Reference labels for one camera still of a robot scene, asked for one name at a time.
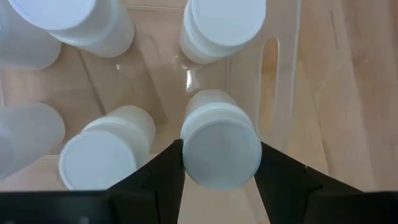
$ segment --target transparent bin wall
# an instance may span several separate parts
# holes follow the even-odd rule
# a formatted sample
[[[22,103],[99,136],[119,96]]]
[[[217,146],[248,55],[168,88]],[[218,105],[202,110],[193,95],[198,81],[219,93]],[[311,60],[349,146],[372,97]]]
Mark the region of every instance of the transparent bin wall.
[[[199,90],[227,91],[251,117],[261,139],[280,150],[287,147],[292,111],[299,0],[269,0],[261,33],[229,59],[199,66],[178,46],[184,0],[124,0],[136,25],[132,47],[116,58],[98,58],[64,45],[58,60],[39,72],[2,71],[3,106],[41,101],[63,116],[64,143],[85,125],[122,105],[145,109],[157,126],[152,156],[180,136],[188,100]],[[274,123],[260,132],[263,48],[272,36],[279,41]],[[0,190],[64,190],[58,155],[51,151],[26,169],[0,182]],[[254,180],[243,188],[214,192],[185,182],[180,223],[262,223],[266,217]]]

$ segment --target clear plastic bin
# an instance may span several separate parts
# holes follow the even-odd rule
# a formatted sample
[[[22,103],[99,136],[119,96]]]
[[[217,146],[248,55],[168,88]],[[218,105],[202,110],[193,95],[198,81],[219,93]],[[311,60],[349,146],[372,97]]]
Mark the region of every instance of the clear plastic bin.
[[[116,58],[98,58],[64,45],[58,60],[39,72],[5,69],[3,106],[41,101],[63,116],[65,142],[90,121],[122,105],[146,110],[157,126],[152,155],[180,136],[188,100],[203,89],[227,91],[250,116],[266,143],[284,150],[294,95],[300,0],[268,0],[266,23],[244,50],[211,65],[188,61],[178,46],[185,0],[124,0],[136,25],[132,47]],[[262,61],[266,40],[279,46],[272,128],[261,130]],[[58,174],[62,146],[0,182],[0,190],[65,190]],[[261,223],[266,213],[255,181],[242,189],[214,192],[185,181],[180,223]]]

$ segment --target white plastic container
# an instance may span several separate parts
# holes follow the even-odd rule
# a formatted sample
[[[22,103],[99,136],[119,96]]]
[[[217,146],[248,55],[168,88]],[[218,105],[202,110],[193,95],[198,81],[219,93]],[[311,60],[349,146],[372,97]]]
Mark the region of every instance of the white plastic container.
[[[208,64],[241,50],[261,30],[264,0],[189,0],[180,47],[193,62]]]
[[[185,170],[203,187],[237,189],[260,165],[261,142],[249,116],[220,90],[190,100],[181,138]]]
[[[61,42],[21,18],[7,1],[0,2],[0,67],[41,70],[54,63]]]
[[[63,120],[48,105],[0,108],[0,180],[44,156],[64,137]]]
[[[120,0],[9,2],[23,18],[58,40],[100,57],[123,54],[134,39],[134,24]]]
[[[61,178],[71,190],[107,189],[146,163],[154,139],[149,114],[122,106],[67,143],[60,155]]]

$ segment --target wooden floor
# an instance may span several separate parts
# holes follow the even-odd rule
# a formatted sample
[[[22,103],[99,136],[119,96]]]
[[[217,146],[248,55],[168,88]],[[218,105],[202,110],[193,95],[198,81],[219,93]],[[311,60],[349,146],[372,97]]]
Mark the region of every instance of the wooden floor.
[[[397,5],[302,1],[289,151],[361,190],[398,189]]]

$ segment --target frosted plastic cylinder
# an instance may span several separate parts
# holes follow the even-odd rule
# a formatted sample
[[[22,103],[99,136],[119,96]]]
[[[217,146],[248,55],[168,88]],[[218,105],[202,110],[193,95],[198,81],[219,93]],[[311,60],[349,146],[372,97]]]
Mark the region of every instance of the frosted plastic cylinder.
[[[109,188],[147,162],[155,131],[149,114],[135,106],[91,122],[63,148],[63,182],[71,190]]]
[[[48,105],[0,108],[0,180],[59,146],[64,137],[63,120]]]
[[[61,42],[0,2],[0,66],[41,70],[56,61]]]
[[[183,163],[199,185],[237,189],[257,172],[261,142],[249,116],[220,90],[198,92],[188,103],[181,130]]]
[[[123,54],[134,39],[134,24],[120,0],[9,1],[30,23],[99,57]]]
[[[180,48],[199,64],[229,57],[255,38],[265,16],[263,0],[189,0],[184,10]]]

